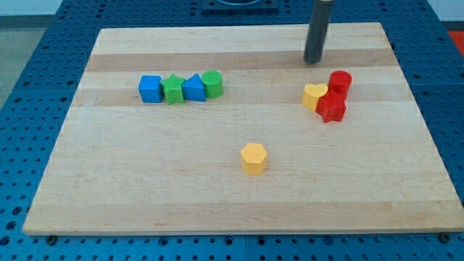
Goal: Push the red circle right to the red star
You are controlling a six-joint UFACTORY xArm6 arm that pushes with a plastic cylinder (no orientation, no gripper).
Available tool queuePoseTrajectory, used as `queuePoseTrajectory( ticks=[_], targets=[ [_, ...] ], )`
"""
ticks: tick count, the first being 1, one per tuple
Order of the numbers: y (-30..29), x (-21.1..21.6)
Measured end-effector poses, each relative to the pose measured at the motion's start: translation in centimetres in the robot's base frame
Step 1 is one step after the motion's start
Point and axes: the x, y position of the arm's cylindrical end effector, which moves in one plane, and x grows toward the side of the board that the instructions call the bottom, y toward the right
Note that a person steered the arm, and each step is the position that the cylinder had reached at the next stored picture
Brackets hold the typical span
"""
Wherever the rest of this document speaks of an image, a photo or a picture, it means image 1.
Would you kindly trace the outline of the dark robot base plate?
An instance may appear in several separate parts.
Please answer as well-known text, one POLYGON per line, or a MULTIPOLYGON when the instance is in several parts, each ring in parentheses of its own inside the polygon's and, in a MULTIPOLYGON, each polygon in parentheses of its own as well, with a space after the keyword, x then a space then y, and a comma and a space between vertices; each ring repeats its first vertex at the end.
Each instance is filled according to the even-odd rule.
POLYGON ((202 14, 217 12, 279 12, 279 0, 201 0, 202 14))

